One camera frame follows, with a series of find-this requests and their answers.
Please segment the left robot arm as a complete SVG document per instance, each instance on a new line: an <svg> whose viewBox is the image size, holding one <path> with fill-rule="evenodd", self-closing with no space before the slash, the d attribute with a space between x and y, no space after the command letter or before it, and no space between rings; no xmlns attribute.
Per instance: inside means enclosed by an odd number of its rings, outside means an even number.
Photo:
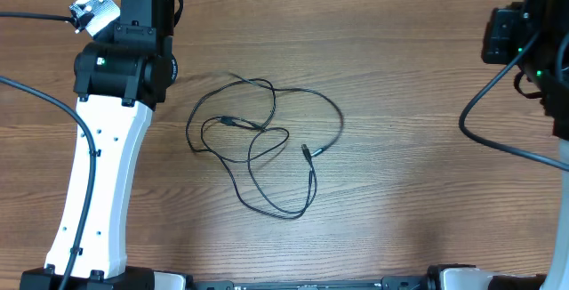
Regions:
<svg viewBox="0 0 569 290"><path fill-rule="evenodd" d="M178 73L172 36L183 0L76 0L76 148L57 235L23 289L184 289L188 276L127 262L125 227L140 146Z"/></svg>

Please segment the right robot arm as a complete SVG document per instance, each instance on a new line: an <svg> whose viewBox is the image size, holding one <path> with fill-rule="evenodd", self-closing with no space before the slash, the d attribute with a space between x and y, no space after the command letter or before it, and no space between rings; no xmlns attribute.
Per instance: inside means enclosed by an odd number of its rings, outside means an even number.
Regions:
<svg viewBox="0 0 569 290"><path fill-rule="evenodd" d="M568 287L568 0L524 0L493 9L485 28L481 58L501 71L477 93L459 116L461 132L479 144L561 170L561 201L557 236L549 271L531 277L481 270L473 265L430 266L421 289L566 289ZM514 67L518 88L522 78L537 90L528 93L552 117L559 139L559 159L491 141L471 132L466 118L475 105Z"/></svg>

